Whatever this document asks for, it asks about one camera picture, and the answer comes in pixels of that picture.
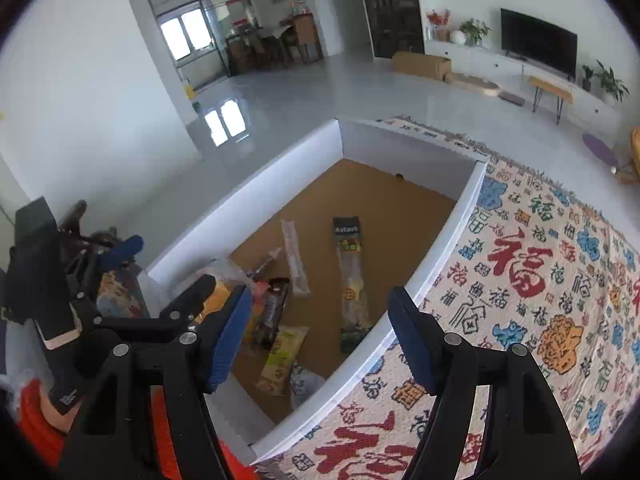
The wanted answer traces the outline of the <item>operator hand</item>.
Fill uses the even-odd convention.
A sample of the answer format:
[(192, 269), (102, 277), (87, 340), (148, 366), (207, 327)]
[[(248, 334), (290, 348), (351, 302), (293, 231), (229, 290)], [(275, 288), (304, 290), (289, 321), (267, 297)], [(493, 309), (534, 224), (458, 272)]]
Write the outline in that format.
[(78, 401), (68, 412), (62, 414), (49, 400), (48, 393), (42, 388), (42, 385), (39, 388), (39, 402), (44, 420), (62, 434), (68, 434), (81, 407), (81, 402)]

